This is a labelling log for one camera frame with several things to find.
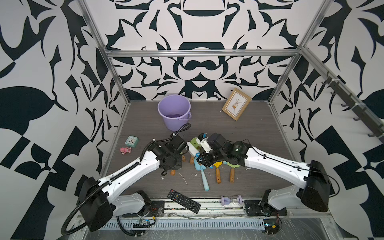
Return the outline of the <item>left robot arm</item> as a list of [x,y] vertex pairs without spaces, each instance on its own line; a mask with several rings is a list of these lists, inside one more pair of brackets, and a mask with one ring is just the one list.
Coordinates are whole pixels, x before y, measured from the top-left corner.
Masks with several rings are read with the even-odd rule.
[[162,176],[169,170],[181,169],[182,155],[189,147],[179,134],[190,127],[191,124],[184,124],[169,138],[152,140],[136,160],[115,173],[99,180],[93,177],[87,179],[82,186],[77,206],[63,223],[61,234],[71,235],[84,227],[94,232],[114,217],[145,214],[151,205],[145,192],[137,191],[126,201],[121,200],[120,195],[139,179],[157,169],[163,170]]

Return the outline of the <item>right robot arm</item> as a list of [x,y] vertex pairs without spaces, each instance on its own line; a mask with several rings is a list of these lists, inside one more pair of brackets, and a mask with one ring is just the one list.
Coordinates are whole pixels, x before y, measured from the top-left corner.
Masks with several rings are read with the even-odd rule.
[[228,141],[221,134],[200,134],[197,139],[200,151],[196,157],[199,164],[211,167],[223,162],[257,169],[290,182],[290,187],[266,190],[263,198],[251,206],[250,216],[285,215],[291,207],[305,206],[325,213],[329,210],[333,177],[324,166],[315,160],[309,164],[287,160],[254,147],[248,139]]

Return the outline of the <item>white blue cleaning brush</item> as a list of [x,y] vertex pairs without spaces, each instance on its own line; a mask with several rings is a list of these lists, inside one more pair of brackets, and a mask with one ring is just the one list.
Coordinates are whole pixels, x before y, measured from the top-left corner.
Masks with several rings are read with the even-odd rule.
[[187,146],[190,155],[194,158],[199,153],[199,151],[190,142],[187,142]]

